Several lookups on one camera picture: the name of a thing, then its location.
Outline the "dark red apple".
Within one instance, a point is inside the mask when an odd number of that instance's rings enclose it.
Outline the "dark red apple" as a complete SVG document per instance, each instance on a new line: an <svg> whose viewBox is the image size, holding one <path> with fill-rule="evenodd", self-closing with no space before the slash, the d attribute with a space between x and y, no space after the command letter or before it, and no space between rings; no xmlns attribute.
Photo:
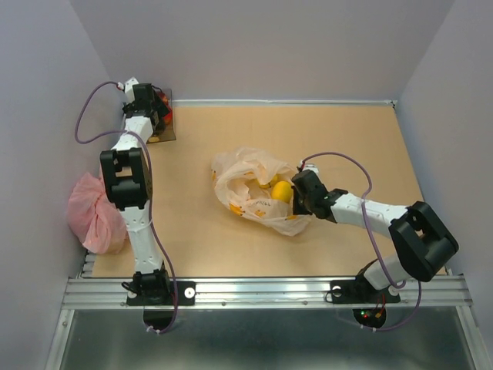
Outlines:
<svg viewBox="0 0 493 370"><path fill-rule="evenodd" d="M169 106L169 98L164 92L158 92L158 96L166 106Z"/></svg>

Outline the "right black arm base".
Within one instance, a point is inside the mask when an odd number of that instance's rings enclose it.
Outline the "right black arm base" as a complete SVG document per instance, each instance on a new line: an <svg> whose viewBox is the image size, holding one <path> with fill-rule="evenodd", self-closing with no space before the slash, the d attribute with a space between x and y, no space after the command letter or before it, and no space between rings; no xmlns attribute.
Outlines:
<svg viewBox="0 0 493 370"><path fill-rule="evenodd" d="M364 278L364 272L371 264L364 266L352 279L336 279L330 282L330 288L324 295L327 303L333 304L377 304L399 303L399 294L392 295L388 288L377 290Z"/></svg>

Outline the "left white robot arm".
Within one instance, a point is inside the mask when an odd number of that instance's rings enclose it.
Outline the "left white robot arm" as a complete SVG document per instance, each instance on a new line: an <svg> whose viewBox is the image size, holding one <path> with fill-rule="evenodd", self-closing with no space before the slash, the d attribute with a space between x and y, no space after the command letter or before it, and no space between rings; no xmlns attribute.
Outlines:
<svg viewBox="0 0 493 370"><path fill-rule="evenodd" d="M172 286L151 227L153 185L146 144L168 109L150 83L132 77L118 87L127 98L124 127L115 146L99 158L106 196L124 220L134 255L135 272L123 287L133 304L162 304Z"/></svg>

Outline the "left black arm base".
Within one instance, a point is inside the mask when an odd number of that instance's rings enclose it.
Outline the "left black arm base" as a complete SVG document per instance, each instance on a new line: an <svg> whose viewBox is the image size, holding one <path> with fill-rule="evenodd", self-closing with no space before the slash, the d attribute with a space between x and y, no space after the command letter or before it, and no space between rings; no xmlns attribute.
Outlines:
<svg viewBox="0 0 493 370"><path fill-rule="evenodd" d="M166 270L154 270L149 274L136 272L131 281L124 281L121 285L127 291L128 306L173 306L175 298L178 305L195 304L196 282L177 281L175 288Z"/></svg>

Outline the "bright red round fruit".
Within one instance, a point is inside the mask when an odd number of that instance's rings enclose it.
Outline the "bright red round fruit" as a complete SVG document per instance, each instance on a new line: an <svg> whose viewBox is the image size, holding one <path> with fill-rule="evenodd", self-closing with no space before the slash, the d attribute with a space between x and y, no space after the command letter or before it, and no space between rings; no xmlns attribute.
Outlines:
<svg viewBox="0 0 493 370"><path fill-rule="evenodd" d="M173 111L171 109L163 116L163 122L166 126L173 124Z"/></svg>

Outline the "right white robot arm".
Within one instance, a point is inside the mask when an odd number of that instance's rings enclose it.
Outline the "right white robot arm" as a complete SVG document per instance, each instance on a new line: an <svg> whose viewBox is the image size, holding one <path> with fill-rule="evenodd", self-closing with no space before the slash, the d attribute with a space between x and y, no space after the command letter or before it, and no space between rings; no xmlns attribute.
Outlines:
<svg viewBox="0 0 493 370"><path fill-rule="evenodd" d="M293 178L293 213L314 215L335 224L367 230L392 240L395 254L370 263L354 282L355 294L364 301L377 297L393 282L413 278L429 282L458 252L459 245L432 207L417 201L410 206L389 205L359 198L346 190L332 191L312 170Z"/></svg>

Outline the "translucent printed plastic bag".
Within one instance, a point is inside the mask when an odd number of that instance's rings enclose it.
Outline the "translucent printed plastic bag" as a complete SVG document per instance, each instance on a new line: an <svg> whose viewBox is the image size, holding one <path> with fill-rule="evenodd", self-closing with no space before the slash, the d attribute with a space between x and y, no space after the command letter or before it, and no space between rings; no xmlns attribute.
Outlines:
<svg viewBox="0 0 493 370"><path fill-rule="evenodd" d="M279 181L292 185L291 178L296 174L294 166L266 150L240 147L218 153L212 159L211 173L216 198L234 214L289 237L300 234L310 223L307 215L293 214L292 200L273 200L272 187L259 188L257 180L266 183L275 174Z"/></svg>

